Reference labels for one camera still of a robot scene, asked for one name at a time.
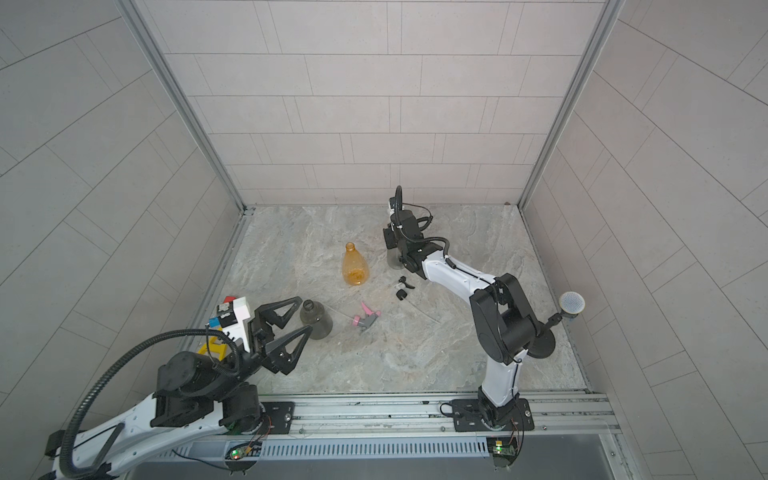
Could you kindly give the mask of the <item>clear grey spray bottle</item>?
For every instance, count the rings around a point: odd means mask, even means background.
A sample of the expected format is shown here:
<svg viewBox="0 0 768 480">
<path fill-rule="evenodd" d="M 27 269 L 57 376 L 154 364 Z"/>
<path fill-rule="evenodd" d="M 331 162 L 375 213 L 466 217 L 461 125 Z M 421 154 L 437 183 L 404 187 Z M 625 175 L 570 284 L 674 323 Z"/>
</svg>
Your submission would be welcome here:
<svg viewBox="0 0 768 480">
<path fill-rule="evenodd" d="M 400 270 L 404 268 L 401 261 L 400 252 L 397 248 L 387 250 L 387 264 L 390 268 L 395 270 Z"/>
</svg>

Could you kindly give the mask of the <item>orange translucent spray bottle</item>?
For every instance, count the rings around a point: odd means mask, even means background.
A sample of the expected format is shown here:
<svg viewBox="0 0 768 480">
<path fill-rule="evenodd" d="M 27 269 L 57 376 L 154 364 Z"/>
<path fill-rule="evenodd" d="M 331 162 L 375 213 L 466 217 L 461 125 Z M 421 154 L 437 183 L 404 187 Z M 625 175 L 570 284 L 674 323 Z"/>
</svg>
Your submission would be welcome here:
<svg viewBox="0 0 768 480">
<path fill-rule="evenodd" d="M 344 281 L 352 286 L 362 285 L 369 278 L 368 263 L 352 242 L 345 246 L 342 276 Z"/>
</svg>

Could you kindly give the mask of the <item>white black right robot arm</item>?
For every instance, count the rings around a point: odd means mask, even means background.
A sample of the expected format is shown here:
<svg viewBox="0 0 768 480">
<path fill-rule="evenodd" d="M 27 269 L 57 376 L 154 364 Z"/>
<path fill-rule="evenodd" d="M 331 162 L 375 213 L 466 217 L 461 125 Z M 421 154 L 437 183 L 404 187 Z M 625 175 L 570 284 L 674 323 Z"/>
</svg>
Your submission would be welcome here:
<svg viewBox="0 0 768 480">
<path fill-rule="evenodd" d="M 389 250 L 398 251 L 399 262 L 469 305 L 478 341 L 487 354 L 478 392 L 480 415 L 490 429 L 505 427 L 517 407 L 523 361 L 554 353 L 551 326 L 537 319 L 516 277 L 494 277 L 452 259 L 447 240 L 424 236 L 421 225 L 428 220 L 416 218 L 409 210 L 391 207 L 389 216 L 385 243 Z"/>
</svg>

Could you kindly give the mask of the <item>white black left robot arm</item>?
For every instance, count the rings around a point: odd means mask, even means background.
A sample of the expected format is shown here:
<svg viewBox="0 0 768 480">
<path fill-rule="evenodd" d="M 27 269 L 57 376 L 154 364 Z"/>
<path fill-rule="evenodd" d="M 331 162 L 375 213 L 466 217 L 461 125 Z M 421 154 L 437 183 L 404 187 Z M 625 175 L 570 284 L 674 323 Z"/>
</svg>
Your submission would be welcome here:
<svg viewBox="0 0 768 480">
<path fill-rule="evenodd" d="M 48 479 L 115 479 L 140 463 L 195 439 L 234 435 L 241 442 L 219 467 L 246 471 L 269 435 L 290 431 L 295 405 L 267 402 L 250 383 L 261 369 L 290 374 L 310 339 L 304 325 L 282 337 L 275 332 L 303 305 L 299 297 L 250 307 L 244 297 L 219 304 L 197 329 L 155 335 L 122 355 L 94 383 L 69 424 L 52 433 L 45 454 L 53 462 Z M 157 371 L 153 393 L 127 411 L 85 430 L 83 421 L 99 394 L 130 361 L 150 347 L 182 337 L 202 337 L 202 351 L 184 350 Z"/>
</svg>

